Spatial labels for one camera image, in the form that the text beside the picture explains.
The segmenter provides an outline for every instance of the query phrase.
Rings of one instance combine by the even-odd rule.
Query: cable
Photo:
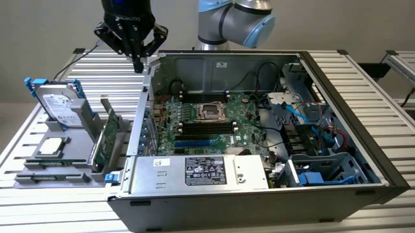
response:
[[[270,148],[270,147],[275,147],[277,145],[279,145],[279,144],[283,144],[285,142],[278,142],[278,143],[275,143],[274,145],[271,145],[271,146],[263,146],[261,143],[259,143],[259,140],[263,138],[263,136],[265,136],[266,134],[263,133],[262,134],[262,136],[261,137],[258,137],[258,139],[257,139],[257,144],[261,146],[261,147],[263,147],[263,148]]]
[[[246,76],[243,77],[243,79],[239,81],[239,83],[230,89],[230,91],[233,91],[243,82],[245,80],[247,79],[247,77],[250,76],[250,74],[254,74],[257,76],[257,80],[258,80],[258,75],[254,71],[250,71]]]
[[[319,110],[321,110],[321,118],[322,118],[322,116],[323,116],[323,109],[322,109],[322,106],[321,106],[321,104],[319,104],[319,102],[317,102],[317,101],[305,101],[305,102],[302,102],[299,105],[298,105],[298,107],[295,108],[295,110],[298,110],[299,109],[299,107],[302,107],[305,104],[307,104],[307,103],[315,103],[318,106],[319,106]]]
[[[342,148],[345,149],[346,146],[348,146],[348,135],[346,135],[346,133],[345,133],[342,130],[339,130],[339,129],[338,129],[338,132],[339,132],[339,134],[341,134],[342,137],[344,137]]]
[[[412,95],[413,95],[414,93],[415,93],[415,87],[414,87],[414,88],[412,89],[412,91],[409,92],[408,97],[405,98],[405,101],[404,101],[401,107],[404,107],[404,106],[408,104],[408,102],[409,102],[409,100],[410,100],[410,97],[412,97]]]
[[[279,67],[278,65],[274,63],[274,62],[265,62],[261,66],[259,66],[259,69],[258,69],[258,72],[257,72],[257,88],[258,90],[261,89],[261,84],[259,84],[259,74],[261,74],[261,70],[262,68],[266,66],[266,65],[274,65],[275,68],[277,68],[277,82],[278,82],[278,79],[279,79]]]
[[[179,78],[175,78],[173,81],[170,81],[170,84],[169,84],[169,94],[171,95],[171,87],[174,85],[175,82],[181,82],[182,83],[182,86],[185,85],[182,79]]]
[[[62,72],[66,71],[66,69],[73,66],[75,63],[78,63],[81,61],[81,59],[83,59],[101,45],[102,45],[102,40],[98,41],[98,43],[95,44],[94,48],[85,54],[82,55],[74,62],[71,62],[55,75],[54,81],[58,79],[58,76],[62,74]]]
[[[261,130],[275,130],[277,132],[281,133],[281,131],[278,129],[275,129],[275,128],[262,127],[259,125],[254,125],[254,123],[250,121],[250,119],[249,119],[249,122],[251,123],[253,126],[258,127]]]

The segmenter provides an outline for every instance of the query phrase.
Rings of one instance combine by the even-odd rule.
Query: hard drive label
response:
[[[185,175],[189,186],[227,184],[225,158],[186,158]]]
[[[71,110],[71,99],[63,95],[43,95],[47,107],[57,120],[69,127],[83,126],[77,112]]]

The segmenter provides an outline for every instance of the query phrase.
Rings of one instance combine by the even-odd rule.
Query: aluminum extrusion table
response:
[[[385,205],[368,206],[341,223],[197,231],[199,233],[415,232],[415,122],[346,53],[310,53],[413,190]],[[81,80],[93,109],[103,118],[99,97],[109,94],[118,114],[134,120],[146,76],[134,73],[125,56],[113,51],[93,52],[70,67],[62,80],[74,78]],[[0,232],[129,232],[106,202],[105,188],[13,188],[25,160],[47,132],[46,119],[38,105],[0,155]]]

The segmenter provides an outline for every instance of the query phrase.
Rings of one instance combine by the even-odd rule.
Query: power supply label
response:
[[[223,157],[186,158],[185,168],[185,182],[189,186],[227,184]]]

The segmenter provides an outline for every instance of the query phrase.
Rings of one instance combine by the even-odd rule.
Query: white wall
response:
[[[273,0],[277,29],[261,49],[346,49],[358,61],[385,50],[415,50],[414,0]],[[158,23],[170,28],[163,49],[198,40],[198,0],[153,0]],[[34,101],[23,78],[53,78],[75,48],[90,48],[102,21],[101,0],[2,0],[0,100]],[[382,81],[398,98],[409,85]]]

